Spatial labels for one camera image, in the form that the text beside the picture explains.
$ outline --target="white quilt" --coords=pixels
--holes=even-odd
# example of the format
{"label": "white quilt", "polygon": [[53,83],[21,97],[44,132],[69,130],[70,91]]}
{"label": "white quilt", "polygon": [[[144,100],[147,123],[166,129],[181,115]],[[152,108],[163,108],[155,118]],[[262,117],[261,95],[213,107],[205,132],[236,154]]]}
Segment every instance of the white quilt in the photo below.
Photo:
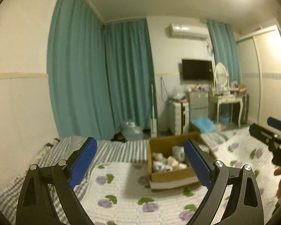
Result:
{"label": "white quilt", "polygon": [[[249,135],[248,128],[231,139],[210,146],[227,166],[249,164],[255,172],[262,195],[265,222],[274,210],[279,177],[267,146]],[[177,224],[185,225],[202,201],[207,189],[201,186],[152,192],[146,164],[104,163],[91,174],[90,184],[81,204],[96,225]],[[226,189],[213,223],[220,221],[231,186]]]}

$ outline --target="striped bedding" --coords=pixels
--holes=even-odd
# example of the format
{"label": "striped bedding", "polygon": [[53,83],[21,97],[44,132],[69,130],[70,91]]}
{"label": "striped bedding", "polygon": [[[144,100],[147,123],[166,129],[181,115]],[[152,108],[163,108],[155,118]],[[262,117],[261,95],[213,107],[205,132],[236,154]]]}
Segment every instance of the striped bedding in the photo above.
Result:
{"label": "striped bedding", "polygon": [[[223,143],[232,138],[237,131],[226,131],[219,133],[202,134],[202,138],[212,148],[213,146]],[[86,138],[68,137],[62,140],[54,140],[47,144],[31,162],[38,164],[40,167],[55,165],[61,159],[67,159],[74,150],[79,149]],[[133,141],[133,142],[112,142],[98,141],[97,154],[91,163],[83,181],[79,186],[76,186],[74,191],[79,200],[81,200],[88,186],[90,174],[95,165],[105,162],[129,162],[129,163],[146,163],[147,162],[147,144],[148,140]],[[18,175],[1,193],[0,193],[0,210],[6,218],[15,224],[16,207],[19,199],[21,187],[26,175],[26,172]],[[49,185],[50,193],[61,222],[68,224],[67,218],[62,210],[58,200],[55,188]]]}

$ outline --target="tv screen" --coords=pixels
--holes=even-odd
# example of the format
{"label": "tv screen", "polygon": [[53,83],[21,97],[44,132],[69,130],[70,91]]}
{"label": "tv screen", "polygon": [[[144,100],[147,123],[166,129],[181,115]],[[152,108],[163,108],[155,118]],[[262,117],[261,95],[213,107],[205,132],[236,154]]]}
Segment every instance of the tv screen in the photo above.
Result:
{"label": "tv screen", "polygon": [[184,80],[213,80],[211,61],[182,59]]}

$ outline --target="teal curtain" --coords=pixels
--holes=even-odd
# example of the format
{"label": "teal curtain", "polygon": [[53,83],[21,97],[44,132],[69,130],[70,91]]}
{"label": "teal curtain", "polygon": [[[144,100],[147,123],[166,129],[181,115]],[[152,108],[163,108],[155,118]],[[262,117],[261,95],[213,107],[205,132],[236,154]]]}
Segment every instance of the teal curtain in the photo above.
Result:
{"label": "teal curtain", "polygon": [[237,80],[240,83],[240,66],[237,53],[236,41],[232,27],[215,21],[207,22],[215,63],[222,63],[229,72],[230,83]]}
{"label": "teal curtain", "polygon": [[57,1],[48,40],[47,72],[59,135],[111,139],[115,128],[102,23],[85,0]]}
{"label": "teal curtain", "polygon": [[148,128],[152,109],[151,84],[155,90],[155,81],[147,21],[105,25],[104,37],[116,131],[122,130],[128,120]]}

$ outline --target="ceiling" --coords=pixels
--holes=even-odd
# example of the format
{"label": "ceiling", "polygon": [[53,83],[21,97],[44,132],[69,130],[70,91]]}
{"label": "ceiling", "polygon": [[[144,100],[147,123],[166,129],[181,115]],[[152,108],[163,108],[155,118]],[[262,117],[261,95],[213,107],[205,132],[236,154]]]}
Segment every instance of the ceiling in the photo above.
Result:
{"label": "ceiling", "polygon": [[276,17],[276,0],[87,0],[105,23],[147,16],[177,16],[214,19],[242,30]]}

